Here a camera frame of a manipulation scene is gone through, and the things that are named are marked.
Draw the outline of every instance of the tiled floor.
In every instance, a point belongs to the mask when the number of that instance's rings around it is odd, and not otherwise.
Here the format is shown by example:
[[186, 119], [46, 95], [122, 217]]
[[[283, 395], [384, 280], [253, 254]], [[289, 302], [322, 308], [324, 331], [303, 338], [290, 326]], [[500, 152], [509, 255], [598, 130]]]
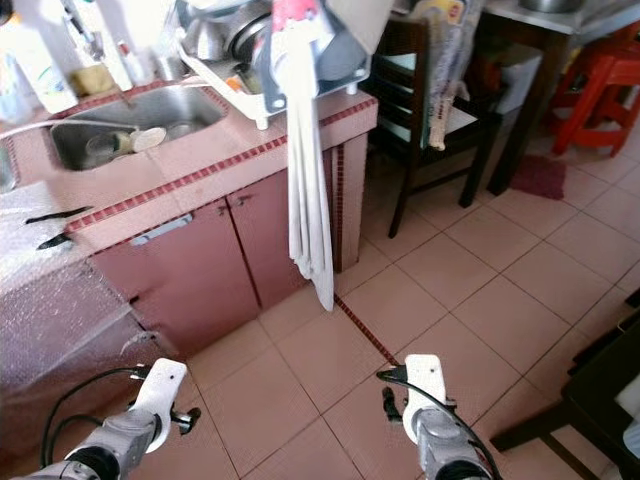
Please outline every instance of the tiled floor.
[[[624, 299], [640, 287], [640, 151], [582, 153], [562, 159], [565, 201], [481, 192], [463, 210], [454, 182], [414, 197], [394, 240], [398, 176], [368, 179], [360, 262], [336, 290], [399, 360], [440, 356], [449, 395], [485, 440], [558, 398], [572, 356], [629, 312]], [[189, 361], [179, 403], [203, 419], [132, 478], [419, 478], [416, 447], [382, 410], [374, 372], [385, 363], [307, 287]], [[554, 435], [615, 478], [574, 430]], [[508, 480], [579, 478], [541, 442], [495, 455]]]

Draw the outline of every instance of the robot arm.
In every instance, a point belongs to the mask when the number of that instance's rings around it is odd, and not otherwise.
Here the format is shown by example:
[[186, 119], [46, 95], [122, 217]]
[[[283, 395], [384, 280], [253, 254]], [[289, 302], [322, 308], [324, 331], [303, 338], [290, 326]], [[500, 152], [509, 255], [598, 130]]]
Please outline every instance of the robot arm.
[[407, 406], [400, 417], [393, 391], [383, 391], [384, 409], [390, 421], [400, 422], [418, 445], [419, 460], [428, 480], [500, 480], [491, 454], [473, 431], [446, 406], [440, 360], [435, 355], [409, 355], [406, 365], [378, 377], [409, 389]]
[[197, 409], [189, 414], [172, 412], [186, 372], [183, 363], [157, 360], [131, 409], [108, 417], [62, 462], [22, 480], [125, 480], [145, 453], [165, 442], [172, 421], [180, 424], [183, 433], [195, 425], [200, 413]]

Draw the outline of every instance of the red stool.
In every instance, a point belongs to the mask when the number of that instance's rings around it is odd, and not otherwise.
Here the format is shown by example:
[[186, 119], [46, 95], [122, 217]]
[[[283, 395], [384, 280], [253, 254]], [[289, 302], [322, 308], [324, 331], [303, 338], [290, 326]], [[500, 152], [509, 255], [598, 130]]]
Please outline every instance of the red stool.
[[[584, 91], [568, 91], [579, 75], [588, 78]], [[562, 155], [571, 143], [585, 147], [613, 146], [614, 157], [640, 114], [640, 95], [627, 110], [617, 101], [620, 88], [635, 85], [640, 85], [640, 43], [605, 40], [585, 48], [551, 100], [547, 123], [557, 134], [553, 152]], [[573, 108], [569, 119], [562, 120], [553, 112], [558, 108]], [[620, 128], [613, 131], [586, 128], [604, 118], [614, 120]]]

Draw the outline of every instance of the white dish rack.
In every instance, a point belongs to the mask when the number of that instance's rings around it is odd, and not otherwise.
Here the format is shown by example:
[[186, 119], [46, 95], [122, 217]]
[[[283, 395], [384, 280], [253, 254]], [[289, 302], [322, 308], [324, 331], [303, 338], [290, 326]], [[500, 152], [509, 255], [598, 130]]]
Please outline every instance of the white dish rack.
[[[202, 79], [211, 85], [220, 95], [222, 95], [225, 100], [227, 100], [231, 105], [236, 107], [243, 115], [247, 118], [256, 122], [256, 126], [259, 130], [266, 130], [269, 128], [269, 117], [272, 115], [276, 115], [280, 112], [286, 110], [286, 108], [279, 108], [274, 112], [269, 112], [265, 106], [265, 96], [264, 94], [256, 94], [250, 95], [244, 92], [236, 92], [233, 90], [225, 80], [234, 76], [233, 67], [238, 64], [237, 60], [222, 60], [219, 62], [203, 62], [202, 60], [187, 55], [178, 43], [178, 51], [180, 53], [180, 58], [184, 63], [186, 63], [189, 67], [193, 69]], [[368, 73], [370, 71], [370, 61], [367, 61], [367, 68], [359, 70], [357, 73], [358, 81], [363, 81], [368, 77]], [[329, 93], [335, 92], [337, 90], [341, 90], [345, 88], [349, 95], [355, 95], [358, 91], [358, 83], [348, 83], [346, 85], [341, 85], [332, 90], [326, 91], [323, 95], [327, 95]]]

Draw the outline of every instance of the black cable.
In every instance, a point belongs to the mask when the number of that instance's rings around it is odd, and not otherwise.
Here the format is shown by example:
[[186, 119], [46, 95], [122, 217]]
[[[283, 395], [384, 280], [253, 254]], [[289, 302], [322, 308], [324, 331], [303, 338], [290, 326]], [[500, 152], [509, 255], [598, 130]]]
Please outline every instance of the black cable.
[[47, 463], [47, 445], [49, 442], [49, 430], [51, 429], [51, 423], [53, 423], [53, 418], [55, 417], [56, 413], [58, 412], [58, 409], [60, 408], [60, 405], [62, 405], [62, 402], [64, 402], [66, 399], [68, 399], [69, 397], [71, 397], [72, 395], [74, 395], [75, 393], [77, 393], [78, 391], [82, 390], [84, 387], [86, 387], [87, 385], [100, 380], [101, 378], [104, 377], [108, 377], [110, 375], [115, 375], [117, 373], [130, 373], [130, 374], [134, 374], [134, 375], [140, 375], [140, 376], [146, 376], [147, 373], [149, 373], [150, 367], [120, 367], [120, 368], [114, 368], [112, 370], [107, 370], [106, 372], [102, 372], [99, 373], [97, 375], [94, 375], [93, 377], [89, 378], [88, 380], [85, 380], [82, 383], [79, 383], [78, 385], [76, 385], [75, 387], [73, 387], [71, 390], [69, 390], [67, 393], [65, 393], [64, 395], [62, 395], [58, 401], [56, 402], [56, 404], [53, 406], [53, 408], [51, 409], [51, 412], [49, 413], [49, 416], [47, 417], [47, 421], [44, 424], [44, 429], [42, 432], [42, 442], [40, 444], [40, 468], [45, 468], [46, 466], [49, 465], [49, 463]]
[[438, 410], [448, 415], [449, 418], [451, 418], [458, 426], [460, 426], [460, 428], [462, 428], [467, 433], [467, 435], [469, 435], [469, 437], [471, 437], [475, 441], [477, 445], [474, 445], [474, 447], [477, 446], [477, 448], [480, 449], [485, 459], [489, 463], [489, 466], [491, 467], [491, 474], [494, 477], [493, 480], [502, 480], [502, 477], [500, 476], [500, 472], [498, 472], [498, 467], [496, 465], [496, 462], [493, 459], [493, 455], [491, 455], [491, 452], [489, 452], [489, 450], [487, 449], [487, 447], [485, 447], [482, 440], [480, 440], [478, 435], [476, 435], [476, 432], [471, 430], [471, 427], [469, 427], [469, 425], [467, 425], [464, 420], [462, 420], [458, 415], [456, 415], [445, 404], [443, 404], [440, 400], [435, 398], [433, 395], [430, 395], [429, 393], [425, 392], [420, 387], [416, 387], [412, 383], [393, 377], [392, 374], [393, 374], [393, 370], [390, 370], [386, 372], [377, 372], [376, 376], [380, 380], [383, 380], [387, 383], [395, 383], [396, 385], [400, 385], [405, 388], [410, 388], [418, 392], [420, 395], [423, 395], [424, 397], [431, 400], [433, 404], [438, 408]]
[[49, 440], [49, 448], [47, 451], [47, 462], [49, 465], [53, 463], [53, 453], [56, 448], [56, 442], [58, 441], [58, 437], [62, 433], [62, 430], [71, 423], [74, 422], [88, 422], [93, 423], [95, 426], [99, 427], [102, 425], [102, 420], [96, 417], [92, 417], [91, 415], [79, 414], [79, 415], [71, 415], [70, 417], [62, 420], [58, 426], [55, 428], [53, 433], [51, 434], [51, 439]]

